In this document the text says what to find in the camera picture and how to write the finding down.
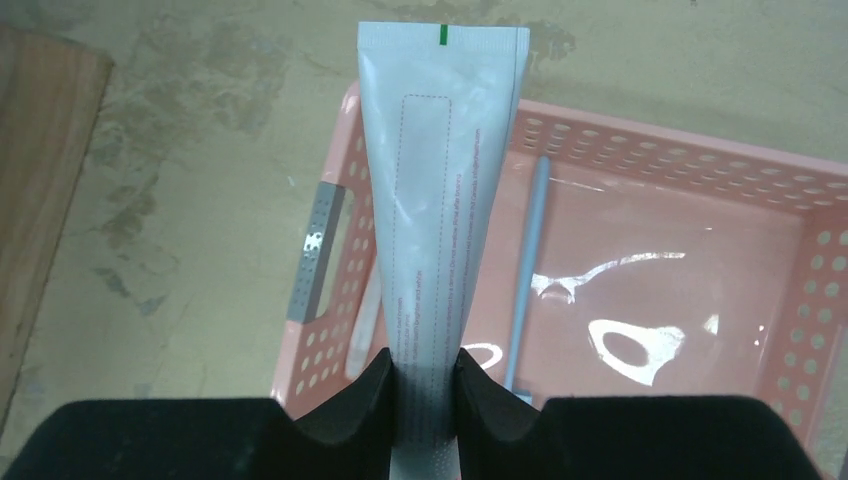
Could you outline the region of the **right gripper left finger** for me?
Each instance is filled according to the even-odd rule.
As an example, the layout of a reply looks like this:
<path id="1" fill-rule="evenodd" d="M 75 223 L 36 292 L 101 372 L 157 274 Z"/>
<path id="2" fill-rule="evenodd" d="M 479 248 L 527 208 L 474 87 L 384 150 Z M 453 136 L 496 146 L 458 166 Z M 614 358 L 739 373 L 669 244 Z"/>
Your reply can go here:
<path id="1" fill-rule="evenodd" d="M 394 368 L 294 420 L 271 398 L 84 400 L 32 433 L 6 479 L 386 479 Z"/>

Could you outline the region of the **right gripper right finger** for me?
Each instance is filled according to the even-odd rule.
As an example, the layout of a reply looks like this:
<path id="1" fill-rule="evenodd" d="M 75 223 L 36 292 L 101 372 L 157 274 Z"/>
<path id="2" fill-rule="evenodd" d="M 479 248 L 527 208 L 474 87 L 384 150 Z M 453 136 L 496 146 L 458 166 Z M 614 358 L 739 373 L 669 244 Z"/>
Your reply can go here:
<path id="1" fill-rule="evenodd" d="M 821 476 L 788 425 L 750 397 L 557 397 L 537 410 L 461 351 L 454 399 L 464 479 Z"/>

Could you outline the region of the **grey toothbrush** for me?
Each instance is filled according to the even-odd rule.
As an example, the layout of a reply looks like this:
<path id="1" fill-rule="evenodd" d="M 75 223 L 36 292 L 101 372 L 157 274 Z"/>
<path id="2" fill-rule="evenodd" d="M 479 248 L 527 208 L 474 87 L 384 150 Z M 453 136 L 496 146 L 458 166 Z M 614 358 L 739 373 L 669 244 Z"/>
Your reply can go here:
<path id="1" fill-rule="evenodd" d="M 549 175 L 550 159 L 546 156 L 540 157 L 535 164 L 525 215 L 520 265 L 516 278 L 509 355 L 504 377 L 504 387 L 528 405 L 532 404 L 532 394 L 529 391 L 518 389 L 515 386 L 515 380 L 526 323 L 525 315 L 543 228 Z"/>

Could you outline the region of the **pink plastic basket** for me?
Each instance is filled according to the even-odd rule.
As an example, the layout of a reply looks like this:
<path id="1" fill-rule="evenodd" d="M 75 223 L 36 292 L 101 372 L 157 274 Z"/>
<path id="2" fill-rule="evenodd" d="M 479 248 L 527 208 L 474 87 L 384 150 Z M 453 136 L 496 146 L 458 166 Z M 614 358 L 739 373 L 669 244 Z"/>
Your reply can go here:
<path id="1" fill-rule="evenodd" d="M 546 208 L 515 386 L 566 396 L 744 395 L 814 446 L 847 334 L 847 168 L 521 100 L 465 349 L 504 385 L 536 161 Z M 352 383 L 379 270 L 359 83 L 344 98 L 271 396 L 300 417 Z"/>

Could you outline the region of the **red cap toothpaste tube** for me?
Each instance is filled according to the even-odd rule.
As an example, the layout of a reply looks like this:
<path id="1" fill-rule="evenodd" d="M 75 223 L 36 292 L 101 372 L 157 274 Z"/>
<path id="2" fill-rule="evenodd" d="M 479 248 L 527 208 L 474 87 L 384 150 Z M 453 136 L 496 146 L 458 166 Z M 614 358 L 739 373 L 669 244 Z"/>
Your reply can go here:
<path id="1" fill-rule="evenodd" d="M 376 260 L 395 372 L 393 479 L 460 474 L 453 370 L 529 39 L 525 27 L 358 26 Z"/>

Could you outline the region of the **wooden board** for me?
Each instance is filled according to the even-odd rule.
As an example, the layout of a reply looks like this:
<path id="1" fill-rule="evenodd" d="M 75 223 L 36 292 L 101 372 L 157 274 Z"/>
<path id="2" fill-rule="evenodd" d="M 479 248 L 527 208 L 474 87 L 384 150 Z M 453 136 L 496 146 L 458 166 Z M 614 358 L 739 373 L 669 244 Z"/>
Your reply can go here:
<path id="1" fill-rule="evenodd" d="M 8 410 L 112 69 L 79 43 L 1 27 L 1 409 Z"/>

